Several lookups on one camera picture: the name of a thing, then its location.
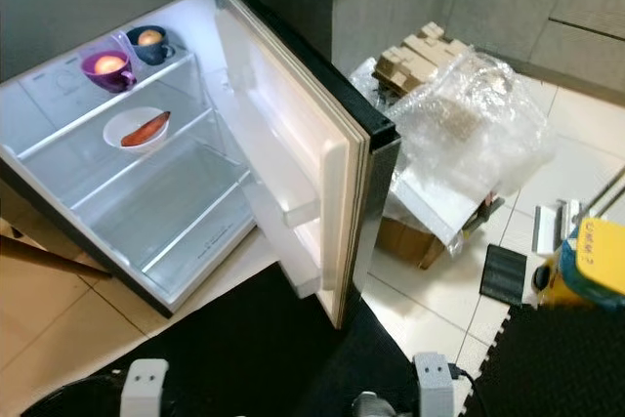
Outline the white bowl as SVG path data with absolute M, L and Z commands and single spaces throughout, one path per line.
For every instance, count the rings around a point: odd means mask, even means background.
M 160 114 L 164 110 L 155 107 L 137 107 L 129 110 L 122 110 L 113 116 L 110 121 L 106 123 L 103 130 L 104 140 L 107 141 L 111 147 L 125 150 L 125 152 L 131 153 L 147 153 L 153 152 L 157 148 L 160 148 L 162 141 L 165 140 L 166 132 L 168 132 L 169 122 L 166 123 L 165 130 L 156 137 L 155 140 L 147 142 L 146 145 L 140 147 L 121 148 L 120 140 L 122 137 L 129 135 L 129 133 L 138 130 L 144 123 L 150 121 L 156 114 Z

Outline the purple cup with handle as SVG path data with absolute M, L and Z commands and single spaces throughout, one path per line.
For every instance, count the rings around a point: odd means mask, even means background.
M 128 64 L 125 65 L 121 70 L 116 70 L 115 73 L 104 74 L 104 76 L 98 76 L 98 74 L 93 73 L 93 63 L 94 60 L 98 58 L 99 55 L 102 54 L 113 54 L 116 56 L 124 56 L 126 60 L 128 60 Z M 131 68 L 131 60 L 125 52 L 110 50 L 110 51 L 102 51 L 98 54 L 93 54 L 90 56 L 86 56 L 84 60 L 81 61 L 80 64 L 81 72 L 85 74 L 85 77 L 90 79 L 90 82 L 93 82 L 94 85 L 103 88 L 110 93 L 124 93 L 131 90 L 134 87 L 135 83 L 137 83 L 137 76 L 135 76 L 133 72 L 133 68 Z

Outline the orange sweet potato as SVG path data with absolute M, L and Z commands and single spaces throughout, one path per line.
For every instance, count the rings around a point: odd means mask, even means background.
M 155 140 L 165 130 L 166 123 L 169 122 L 170 117 L 170 110 L 164 110 L 164 112 L 156 114 L 155 117 L 144 123 L 142 127 L 139 127 L 138 130 L 122 137 L 119 141 L 121 148 L 140 147 L 146 145 L 147 142 Z

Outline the glass fridge shelf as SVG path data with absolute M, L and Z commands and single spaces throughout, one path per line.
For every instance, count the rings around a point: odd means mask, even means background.
M 137 83 L 121 93 L 91 82 L 81 72 L 80 62 L 79 57 L 60 57 L 1 87 L 1 142 L 14 154 L 36 146 L 107 102 L 111 107 L 82 124 L 80 131 L 99 133 L 113 113 L 129 107 L 170 110 L 170 124 L 180 130 L 209 108 L 199 65 L 187 52 L 178 52 L 156 67 L 134 60 Z
M 143 109 L 143 124 L 155 117 L 152 107 L 169 110 L 171 118 L 166 127 L 164 140 L 138 152 L 113 147 L 105 140 L 105 127 L 113 117 L 125 116 L 130 110 Z M 143 155 L 162 149 L 174 139 L 176 133 L 187 127 L 193 119 L 213 109 L 210 100 L 196 102 L 160 99 L 139 105 L 122 105 L 119 110 L 108 110 L 103 117 L 84 124 L 63 136 L 49 147 L 41 149 L 25 161 L 35 179 L 67 207 L 74 206 L 88 197 L 95 189 L 119 175 L 131 163 Z
M 218 201 L 246 167 L 198 140 L 171 142 L 75 213 L 121 261 L 143 267 Z

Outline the clear fridge door bin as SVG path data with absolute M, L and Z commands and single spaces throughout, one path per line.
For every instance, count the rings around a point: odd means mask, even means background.
M 287 226 L 284 212 L 255 173 L 247 176 L 244 194 L 254 213 L 256 225 L 275 251 L 278 265 L 290 280 L 296 296 L 307 298 L 316 295 L 321 291 L 324 279 L 318 234 Z
M 278 224 L 294 229 L 320 217 L 320 198 L 313 182 L 262 113 L 254 93 L 237 95 L 226 69 L 207 76 L 206 91 L 241 161 L 275 203 Z

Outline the dark blue cup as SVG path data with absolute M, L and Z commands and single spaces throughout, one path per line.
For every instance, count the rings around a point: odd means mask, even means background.
M 164 33 L 164 39 L 162 39 L 160 45 L 137 45 L 137 37 L 143 32 L 143 30 L 147 29 L 156 29 L 160 30 L 161 33 Z M 139 25 L 139 27 L 134 27 L 128 30 L 128 32 L 126 32 L 126 37 L 129 39 L 131 50 L 133 50 L 134 54 L 137 55 L 144 63 L 152 65 L 152 67 L 165 63 L 176 54 L 175 47 L 173 46 L 173 43 L 170 42 L 168 32 L 166 32 L 164 28 L 160 27 L 160 25 Z

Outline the black floor mat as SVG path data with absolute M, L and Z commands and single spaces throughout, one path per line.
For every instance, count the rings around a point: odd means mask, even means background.
M 362 392 L 403 417 L 418 412 L 409 357 L 350 289 L 336 328 L 314 298 L 296 298 L 268 267 L 127 354 L 36 400 L 20 417 L 119 417 L 134 360 L 168 362 L 162 413 L 170 417 L 350 417 Z

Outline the brown cardboard box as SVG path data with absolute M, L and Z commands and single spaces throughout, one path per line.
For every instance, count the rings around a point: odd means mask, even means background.
M 381 220 L 376 247 L 420 270 L 427 270 L 445 252 L 445 247 L 436 235 L 413 229 L 387 217 Z

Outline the brown cardboard packing insert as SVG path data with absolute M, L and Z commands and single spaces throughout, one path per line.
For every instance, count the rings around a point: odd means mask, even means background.
M 384 51 L 372 65 L 371 77 L 402 97 L 432 81 L 439 69 L 470 48 L 460 39 L 447 38 L 441 25 L 429 22 L 414 36 Z

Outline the grey right robot leg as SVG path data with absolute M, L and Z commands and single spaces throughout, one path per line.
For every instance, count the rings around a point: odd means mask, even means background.
M 398 417 L 388 400 L 375 392 L 361 392 L 352 402 L 350 417 Z

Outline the clear bubble wrap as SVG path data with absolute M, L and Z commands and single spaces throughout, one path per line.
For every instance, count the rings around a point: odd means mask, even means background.
M 383 215 L 459 248 L 495 195 L 519 189 L 553 157 L 548 118 L 506 62 L 466 47 L 398 93 L 361 62 L 349 81 L 392 119 L 400 155 Z

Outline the black ribbed pad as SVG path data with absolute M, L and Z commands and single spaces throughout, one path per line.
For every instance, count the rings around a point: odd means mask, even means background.
M 530 258 L 500 244 L 487 244 L 480 281 L 482 296 L 509 306 L 537 306 L 530 284 Z

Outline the black foam puzzle mat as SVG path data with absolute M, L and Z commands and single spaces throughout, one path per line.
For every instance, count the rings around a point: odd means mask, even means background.
M 460 417 L 625 417 L 625 311 L 512 307 Z

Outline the yellow and blue device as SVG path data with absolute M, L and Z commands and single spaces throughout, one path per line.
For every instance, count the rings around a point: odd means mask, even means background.
M 625 226 L 581 218 L 532 283 L 541 309 L 625 312 Z

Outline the grey metal pole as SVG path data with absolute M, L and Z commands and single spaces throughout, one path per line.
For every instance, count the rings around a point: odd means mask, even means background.
M 625 195 L 625 164 L 607 181 L 589 202 L 582 204 L 582 217 L 599 217 L 605 215 L 613 204 Z

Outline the silver metal bracket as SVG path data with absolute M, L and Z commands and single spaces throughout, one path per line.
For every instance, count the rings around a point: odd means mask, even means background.
M 580 225 L 581 217 L 584 215 L 584 203 L 579 199 L 569 199 L 559 201 L 558 222 L 560 241 L 567 241 Z
M 532 233 L 532 252 L 536 256 L 551 257 L 557 253 L 560 243 L 560 208 L 536 204 L 534 210 L 534 232 Z

